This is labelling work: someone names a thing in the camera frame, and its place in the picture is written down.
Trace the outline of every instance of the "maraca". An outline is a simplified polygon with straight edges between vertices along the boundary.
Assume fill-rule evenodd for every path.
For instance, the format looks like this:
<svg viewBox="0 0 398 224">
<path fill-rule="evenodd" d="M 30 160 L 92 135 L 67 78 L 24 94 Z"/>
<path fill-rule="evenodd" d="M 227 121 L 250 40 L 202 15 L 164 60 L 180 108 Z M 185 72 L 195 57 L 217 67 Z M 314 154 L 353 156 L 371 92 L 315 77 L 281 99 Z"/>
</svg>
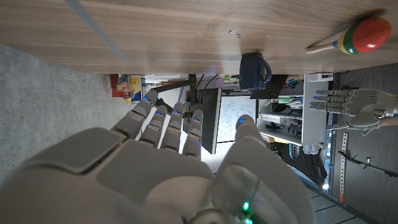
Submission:
<svg viewBox="0 0 398 224">
<path fill-rule="evenodd" d="M 391 24 L 383 18 L 370 18 L 354 23 L 338 40 L 306 49 L 307 54 L 339 48 L 346 54 L 361 54 L 380 47 L 391 34 Z"/>
</svg>

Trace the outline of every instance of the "white cabinet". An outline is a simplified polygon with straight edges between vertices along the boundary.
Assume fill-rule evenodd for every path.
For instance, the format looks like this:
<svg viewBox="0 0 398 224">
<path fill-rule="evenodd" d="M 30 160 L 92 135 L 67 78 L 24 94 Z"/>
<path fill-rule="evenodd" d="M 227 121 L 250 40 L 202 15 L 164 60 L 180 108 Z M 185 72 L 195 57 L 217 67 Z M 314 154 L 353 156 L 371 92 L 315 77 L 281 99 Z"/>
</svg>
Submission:
<svg viewBox="0 0 398 224">
<path fill-rule="evenodd" d="M 289 143 L 305 146 L 325 141 L 325 127 L 326 127 L 326 112 L 315 111 L 310 109 L 310 102 L 316 101 L 313 99 L 316 90 L 327 90 L 328 82 L 307 82 L 303 83 L 303 89 L 299 92 L 292 93 L 291 95 L 284 95 L 283 91 L 281 96 L 303 96 L 303 111 L 302 114 L 281 114 L 275 113 L 272 106 L 264 106 L 266 100 L 259 100 L 259 116 L 257 119 L 257 127 L 260 133 L 272 138 L 283 139 Z M 267 129 L 265 126 L 270 124 L 273 119 L 276 123 L 281 118 L 285 119 L 298 119 L 301 121 L 301 136 L 286 133 L 283 129 Z"/>
</svg>

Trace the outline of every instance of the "wooden table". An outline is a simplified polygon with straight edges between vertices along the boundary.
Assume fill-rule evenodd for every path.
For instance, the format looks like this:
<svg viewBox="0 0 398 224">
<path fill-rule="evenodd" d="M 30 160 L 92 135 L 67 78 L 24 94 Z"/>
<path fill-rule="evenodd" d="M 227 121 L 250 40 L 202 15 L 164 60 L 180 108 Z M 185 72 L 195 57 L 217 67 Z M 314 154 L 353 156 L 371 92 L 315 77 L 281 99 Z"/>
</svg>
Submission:
<svg viewBox="0 0 398 224">
<path fill-rule="evenodd" d="M 66 2 L 79 5 L 78 0 Z M 241 55 L 256 51 L 264 54 L 273 73 L 343 71 L 398 62 L 396 0 L 80 3 L 109 37 L 113 50 L 62 0 L 1 0 L 0 41 L 89 73 L 236 74 Z M 338 50 L 305 53 L 319 40 L 335 40 L 354 16 L 379 8 L 386 9 L 382 16 L 392 24 L 390 39 L 379 49 L 363 55 Z"/>
</svg>

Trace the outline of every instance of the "whiteboard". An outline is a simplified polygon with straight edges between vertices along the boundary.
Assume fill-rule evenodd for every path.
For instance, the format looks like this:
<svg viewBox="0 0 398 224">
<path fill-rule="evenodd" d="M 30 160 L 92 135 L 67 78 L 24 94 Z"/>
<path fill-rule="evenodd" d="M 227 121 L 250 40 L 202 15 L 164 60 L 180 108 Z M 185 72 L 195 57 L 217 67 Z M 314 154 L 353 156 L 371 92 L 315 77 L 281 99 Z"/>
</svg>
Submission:
<svg viewBox="0 0 398 224">
<path fill-rule="evenodd" d="M 221 97 L 217 142 L 235 140 L 236 122 L 244 114 L 256 120 L 256 99 L 250 99 L 250 96 Z"/>
</svg>

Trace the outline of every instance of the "black cable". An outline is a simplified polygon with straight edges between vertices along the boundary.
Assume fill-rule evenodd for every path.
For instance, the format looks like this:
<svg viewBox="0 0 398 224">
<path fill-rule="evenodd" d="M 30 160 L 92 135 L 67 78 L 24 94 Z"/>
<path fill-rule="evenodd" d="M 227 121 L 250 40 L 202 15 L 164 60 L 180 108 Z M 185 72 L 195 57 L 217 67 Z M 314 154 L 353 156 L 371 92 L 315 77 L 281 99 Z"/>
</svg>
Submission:
<svg viewBox="0 0 398 224">
<path fill-rule="evenodd" d="M 199 82 L 198 82 L 198 84 L 197 84 L 197 89 L 198 89 L 198 86 L 199 86 L 199 84 L 200 84 L 200 82 L 201 82 L 201 80 L 203 79 L 204 76 L 205 76 L 205 74 L 203 74 L 203 75 L 201 76 L 201 78 L 200 78 L 200 80 L 199 80 Z"/>
<path fill-rule="evenodd" d="M 199 82 L 198 82 L 198 84 L 197 84 L 197 87 L 195 88 L 195 103 L 196 103 L 197 96 L 198 96 L 198 86 L 199 86 L 199 84 L 200 84 L 200 82 L 201 82 L 201 80 L 203 79 L 204 76 L 205 76 L 205 74 L 203 74 L 203 75 L 201 76 L 201 78 L 200 78 L 200 80 L 199 80 Z"/>
<path fill-rule="evenodd" d="M 211 81 L 213 81 L 213 79 L 215 79 L 217 77 L 217 75 L 215 75 L 213 78 L 211 78 L 211 80 L 207 83 L 207 85 L 203 89 L 203 92 L 201 93 L 200 103 L 203 103 L 203 95 L 205 94 L 205 90 L 206 90 L 207 86 L 211 83 Z"/>
</svg>

